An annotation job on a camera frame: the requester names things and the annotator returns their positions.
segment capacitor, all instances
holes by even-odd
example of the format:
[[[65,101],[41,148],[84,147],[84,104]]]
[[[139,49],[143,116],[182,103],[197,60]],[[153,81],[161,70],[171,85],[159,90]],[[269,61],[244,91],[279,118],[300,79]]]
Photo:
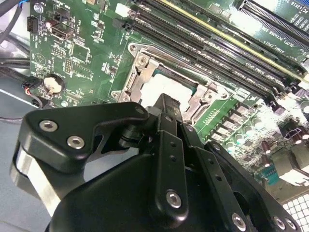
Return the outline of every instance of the capacitor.
[[[58,22],[55,20],[49,20],[45,22],[45,27],[50,30],[54,25],[56,25]]]
[[[305,114],[309,114],[309,101],[303,101],[303,102],[300,104],[300,108],[302,109],[302,111],[303,111]]]
[[[43,79],[44,87],[51,94],[57,94],[65,89],[64,80],[55,74],[49,74]]]
[[[255,117],[254,119],[252,119],[252,123],[254,127],[258,130],[263,128],[263,122],[260,117]]]
[[[271,152],[269,144],[267,141],[262,141],[261,142],[261,148],[265,152],[265,154],[269,154]]]
[[[268,158],[267,155],[262,155],[261,159],[262,159],[262,164],[264,165],[264,167],[267,168],[270,166],[270,159]]]
[[[300,135],[300,137],[302,139],[309,139],[309,134],[308,134],[306,128],[303,127],[303,126],[299,126],[298,128],[301,129],[301,131],[298,133]]]
[[[300,144],[301,143],[301,137],[299,134],[296,134],[292,137],[292,140],[295,144]]]
[[[233,152],[235,150],[235,146],[233,142],[227,142],[225,146],[228,152]]]
[[[242,134],[236,134],[235,140],[237,144],[243,144],[245,142]]]
[[[244,129],[247,136],[253,136],[254,133],[255,133],[252,126],[245,126],[243,129]]]

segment electrolytic capacitor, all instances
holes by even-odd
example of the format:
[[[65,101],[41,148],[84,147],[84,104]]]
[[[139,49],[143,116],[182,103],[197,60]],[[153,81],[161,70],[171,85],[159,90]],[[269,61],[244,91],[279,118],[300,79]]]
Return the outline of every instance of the electrolytic capacitor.
[[[299,134],[296,134],[292,137],[292,140],[295,144],[300,144],[301,143],[301,137]]]
[[[243,129],[244,129],[247,136],[253,136],[254,135],[254,129],[253,129],[252,126],[245,126]]]
[[[303,126],[299,126],[298,128],[301,129],[301,131],[298,133],[300,135],[300,137],[302,139],[309,139],[309,134],[308,134],[306,128],[303,127]]]
[[[262,141],[261,142],[261,148],[264,151],[265,154],[269,154],[271,152],[269,144],[267,141]]]
[[[264,165],[264,167],[267,168],[270,166],[270,159],[268,158],[267,155],[262,155],[261,159],[262,159],[262,164]]]
[[[254,127],[258,130],[263,128],[263,122],[262,122],[261,118],[259,118],[259,117],[255,117],[254,119],[252,119],[252,123],[253,123]]]
[[[309,114],[309,101],[303,101],[303,102],[300,104],[300,108],[302,109],[302,111],[303,111],[305,114]]]
[[[233,152],[235,150],[235,146],[233,142],[227,142],[225,146],[228,152]]]
[[[245,142],[242,134],[236,134],[235,141],[237,144],[243,144]]]

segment screw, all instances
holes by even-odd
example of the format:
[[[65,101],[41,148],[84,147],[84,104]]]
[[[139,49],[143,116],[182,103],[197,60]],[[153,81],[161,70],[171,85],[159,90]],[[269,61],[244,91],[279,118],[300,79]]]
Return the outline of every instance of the screw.
[[[274,216],[274,221],[280,229],[285,230],[285,224],[281,221],[280,218],[278,218],[277,216]]]
[[[186,127],[187,127],[187,129],[188,129],[189,131],[191,131],[191,132],[194,130],[194,129],[193,129],[191,126],[189,126],[189,125],[187,125]]]
[[[180,199],[180,196],[174,191],[168,191],[166,193],[166,200],[173,208],[178,209],[182,205],[182,200]]]
[[[285,218],[286,222],[288,223],[288,225],[296,231],[296,225],[288,218]]]
[[[46,132],[54,132],[58,129],[58,125],[51,120],[43,120],[39,123],[40,128]]]
[[[135,46],[135,45],[131,45],[131,46],[130,46],[130,51],[131,51],[131,52],[136,51],[136,46]]]
[[[240,231],[246,231],[246,223],[244,220],[237,214],[232,214],[232,220],[234,225],[240,230]]]
[[[67,144],[74,149],[82,149],[85,146],[84,140],[76,135],[70,136],[67,139]]]
[[[217,144],[213,144],[213,147],[217,150],[217,151],[220,151],[220,146],[219,145],[217,145]]]
[[[33,9],[36,13],[39,13],[39,14],[42,14],[44,12],[44,8],[43,8],[42,4],[40,4],[40,3],[34,4]]]
[[[139,108],[139,107],[136,107],[135,110],[136,110],[137,112],[139,112],[140,114],[142,114],[142,115],[144,114],[144,110],[141,109],[141,108]]]
[[[147,62],[147,60],[146,60],[145,57],[141,57],[141,58],[139,59],[139,65],[141,65],[141,66],[145,65],[146,62]]]

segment black connector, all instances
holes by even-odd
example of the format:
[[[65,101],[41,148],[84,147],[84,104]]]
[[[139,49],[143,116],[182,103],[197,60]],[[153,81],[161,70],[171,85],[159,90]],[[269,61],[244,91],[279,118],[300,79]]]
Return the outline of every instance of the black connector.
[[[37,33],[39,31],[39,20],[36,17],[27,17],[27,31],[32,33]]]

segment cable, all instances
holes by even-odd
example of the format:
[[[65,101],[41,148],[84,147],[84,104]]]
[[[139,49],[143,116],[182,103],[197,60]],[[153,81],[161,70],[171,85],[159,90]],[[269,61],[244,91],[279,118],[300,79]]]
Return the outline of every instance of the cable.
[[[19,2],[18,6],[19,6],[20,8],[22,8],[22,7],[23,7],[23,3],[28,2],[28,1],[29,1],[29,0],[22,0],[22,1]]]
[[[23,53],[25,53],[27,56],[30,55],[30,49],[27,45],[23,44],[22,42],[20,42],[17,38],[15,38],[12,35],[8,35],[5,40],[11,44],[13,44],[15,47],[17,47],[20,51],[22,51]]]
[[[19,3],[20,0],[6,0],[0,3],[0,17],[2,17],[5,13],[9,12],[15,5]]]
[[[30,63],[0,63],[0,67],[12,68],[12,69],[30,69]]]
[[[39,107],[38,109],[42,109],[43,108],[43,102],[35,95],[33,95],[29,88],[25,88],[25,93],[29,96],[31,96],[33,99],[35,99],[38,103],[39,103]],[[19,118],[8,118],[8,117],[0,117],[0,122],[8,122],[8,123],[20,123],[23,120],[23,117],[19,117]]]
[[[0,58],[0,63],[29,63],[29,58]]]
[[[0,44],[6,39],[6,37],[10,34],[11,30],[13,29],[15,23],[17,22],[20,13],[22,11],[21,7],[17,7],[15,14],[12,18],[12,20],[10,21],[9,25],[6,27],[6,29],[4,30],[4,32],[0,35]]]

